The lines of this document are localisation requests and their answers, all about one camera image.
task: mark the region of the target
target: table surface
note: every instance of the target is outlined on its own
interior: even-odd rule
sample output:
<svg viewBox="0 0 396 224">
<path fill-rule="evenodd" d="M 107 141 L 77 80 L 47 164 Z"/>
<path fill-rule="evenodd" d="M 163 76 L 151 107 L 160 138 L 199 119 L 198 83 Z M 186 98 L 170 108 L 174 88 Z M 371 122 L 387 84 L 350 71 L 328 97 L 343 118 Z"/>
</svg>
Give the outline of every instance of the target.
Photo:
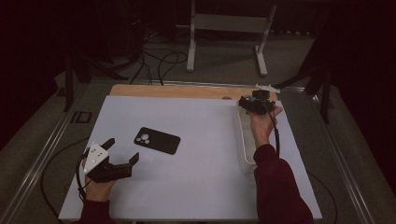
<svg viewBox="0 0 396 224">
<path fill-rule="evenodd" d="M 111 135 L 116 138 L 113 147 L 121 150 L 110 150 L 110 162 L 125 163 L 128 160 L 125 155 L 132 156 L 137 151 L 141 160 L 134 167 L 133 176 L 121 180 L 113 189 L 111 216 L 129 220 L 255 220 L 254 177 L 241 172 L 235 140 L 230 140 L 235 139 L 235 100 L 251 94 L 252 90 L 114 86 L 104 102 L 90 142 L 104 142 Z M 209 100 L 194 99 L 191 104 L 189 99 L 180 99 L 197 95 Z M 233 100 L 217 100 L 224 96 Z M 272 94 L 271 99 L 275 100 L 276 95 Z M 188 113 L 173 113 L 175 110 Z M 320 218 L 286 114 L 282 114 L 284 117 L 278 120 L 278 124 L 285 127 L 282 146 L 291 148 L 292 153 L 282 155 L 281 152 L 281 157 L 286 157 L 290 163 L 302 197 L 313 210 L 314 217 Z M 134 136 L 143 126 L 180 136 L 182 141 L 177 153 L 171 156 L 143 147 L 131 149 Z M 75 188 L 74 180 L 60 214 L 62 219 L 79 217 L 82 205 Z"/>
</svg>

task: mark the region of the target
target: maroon sleeve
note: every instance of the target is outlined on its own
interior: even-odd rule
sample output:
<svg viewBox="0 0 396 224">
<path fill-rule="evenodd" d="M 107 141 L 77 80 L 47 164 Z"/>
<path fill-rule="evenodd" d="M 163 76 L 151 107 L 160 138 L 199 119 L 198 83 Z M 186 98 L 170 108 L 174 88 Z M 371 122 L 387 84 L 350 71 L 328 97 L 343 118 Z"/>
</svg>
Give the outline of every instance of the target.
<svg viewBox="0 0 396 224">
<path fill-rule="evenodd" d="M 115 224 L 108 213 L 110 208 L 110 201 L 105 203 L 93 202 L 84 200 L 84 207 L 82 208 L 81 218 L 73 224 Z"/>
<path fill-rule="evenodd" d="M 265 224 L 314 223 L 311 211 L 300 197 L 289 164 L 280 159 L 273 146 L 257 148 L 254 171 L 257 186 L 257 213 Z"/>
</svg>

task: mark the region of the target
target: hand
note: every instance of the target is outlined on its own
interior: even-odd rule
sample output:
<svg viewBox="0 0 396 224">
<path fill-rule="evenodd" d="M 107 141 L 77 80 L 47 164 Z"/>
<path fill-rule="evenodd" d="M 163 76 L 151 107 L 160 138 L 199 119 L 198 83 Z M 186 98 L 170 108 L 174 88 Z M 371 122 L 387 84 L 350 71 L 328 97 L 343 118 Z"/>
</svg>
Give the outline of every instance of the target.
<svg viewBox="0 0 396 224">
<path fill-rule="evenodd" d="M 274 105 L 274 111 L 271 113 L 276 121 L 276 116 L 283 111 L 283 108 Z M 257 115 L 253 112 L 248 112 L 250 115 L 250 128 L 253 133 L 254 141 L 256 143 L 256 148 L 269 144 L 269 136 L 271 131 L 274 129 L 274 124 L 270 119 L 268 114 Z"/>
<path fill-rule="evenodd" d="M 82 166 L 85 166 L 87 158 L 82 162 Z M 111 189 L 117 180 L 112 180 L 106 183 L 96 183 L 85 175 L 86 188 L 86 200 L 93 202 L 107 202 L 110 196 Z"/>
</svg>

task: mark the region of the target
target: white metal frame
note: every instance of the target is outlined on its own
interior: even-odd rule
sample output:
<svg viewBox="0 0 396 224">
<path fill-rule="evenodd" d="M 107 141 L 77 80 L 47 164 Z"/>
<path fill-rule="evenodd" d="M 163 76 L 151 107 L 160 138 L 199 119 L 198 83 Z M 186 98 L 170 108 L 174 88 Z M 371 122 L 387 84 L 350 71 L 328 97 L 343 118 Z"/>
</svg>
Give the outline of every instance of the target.
<svg viewBox="0 0 396 224">
<path fill-rule="evenodd" d="M 256 46 L 256 57 L 260 69 L 260 75 L 267 76 L 262 50 L 270 32 L 271 24 L 276 12 L 276 5 L 272 5 L 267 18 L 237 17 L 224 15 L 208 15 L 195 13 L 195 0 L 191 0 L 191 35 L 189 56 L 187 60 L 187 71 L 194 70 L 195 61 L 195 29 L 218 30 L 218 31 L 235 31 L 262 34 L 262 42 Z"/>
</svg>

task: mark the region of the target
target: black phone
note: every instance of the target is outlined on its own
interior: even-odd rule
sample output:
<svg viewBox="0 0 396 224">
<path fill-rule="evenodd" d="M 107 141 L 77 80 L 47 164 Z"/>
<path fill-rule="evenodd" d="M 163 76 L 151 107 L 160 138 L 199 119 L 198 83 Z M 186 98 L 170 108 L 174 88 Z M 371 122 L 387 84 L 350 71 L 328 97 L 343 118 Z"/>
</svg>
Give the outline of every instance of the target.
<svg viewBox="0 0 396 224">
<path fill-rule="evenodd" d="M 173 155 L 177 151 L 180 137 L 143 127 L 134 139 L 134 143 Z"/>
</svg>

